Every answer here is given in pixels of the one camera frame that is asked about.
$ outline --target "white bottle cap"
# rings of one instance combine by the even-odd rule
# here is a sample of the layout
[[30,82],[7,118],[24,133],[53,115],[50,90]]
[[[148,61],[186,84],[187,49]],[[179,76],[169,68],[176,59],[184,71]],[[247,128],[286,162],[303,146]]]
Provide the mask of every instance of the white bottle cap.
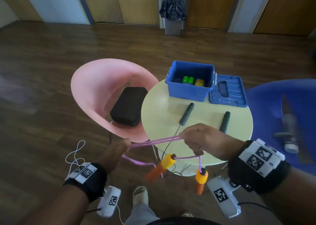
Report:
[[298,146],[293,143],[286,143],[284,145],[284,150],[291,154],[297,154],[298,153]]

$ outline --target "chair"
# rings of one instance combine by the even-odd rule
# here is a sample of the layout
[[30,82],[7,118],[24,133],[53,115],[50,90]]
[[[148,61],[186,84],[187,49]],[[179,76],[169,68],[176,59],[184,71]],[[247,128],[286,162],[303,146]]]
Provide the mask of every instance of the chair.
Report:
[[[246,91],[248,106],[253,118],[252,140],[262,139],[286,157],[293,167],[316,174],[316,79],[291,79],[262,84]],[[296,115],[304,142],[313,158],[313,164],[302,164],[295,154],[284,150],[282,138],[282,94]]]
[[149,139],[141,121],[130,127],[105,120],[131,79],[131,87],[144,87],[147,91],[158,83],[154,75],[137,64],[121,59],[98,59],[77,69],[71,79],[71,91],[79,107],[91,119],[109,132],[139,143]]

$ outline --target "gray pants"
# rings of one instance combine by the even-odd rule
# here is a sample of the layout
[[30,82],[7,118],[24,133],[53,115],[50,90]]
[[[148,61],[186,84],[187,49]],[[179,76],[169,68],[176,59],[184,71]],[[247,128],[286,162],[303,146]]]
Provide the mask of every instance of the gray pants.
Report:
[[147,225],[158,220],[155,213],[144,203],[136,204],[124,225]]

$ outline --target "forearm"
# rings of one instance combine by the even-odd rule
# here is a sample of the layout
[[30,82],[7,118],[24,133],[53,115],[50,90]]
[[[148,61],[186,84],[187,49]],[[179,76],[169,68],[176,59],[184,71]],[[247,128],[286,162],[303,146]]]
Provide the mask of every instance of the forearm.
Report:
[[77,225],[89,205],[88,197],[79,188],[63,186],[55,198],[44,203],[19,221],[18,225]]
[[291,168],[279,187],[261,196],[284,224],[312,224],[316,214],[316,177]]

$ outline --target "black trash bag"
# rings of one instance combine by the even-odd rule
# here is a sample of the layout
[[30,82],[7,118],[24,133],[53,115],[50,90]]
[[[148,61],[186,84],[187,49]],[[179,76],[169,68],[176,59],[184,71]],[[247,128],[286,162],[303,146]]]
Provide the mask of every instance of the black trash bag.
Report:
[[159,14],[161,17],[171,21],[186,20],[183,0],[163,0]]

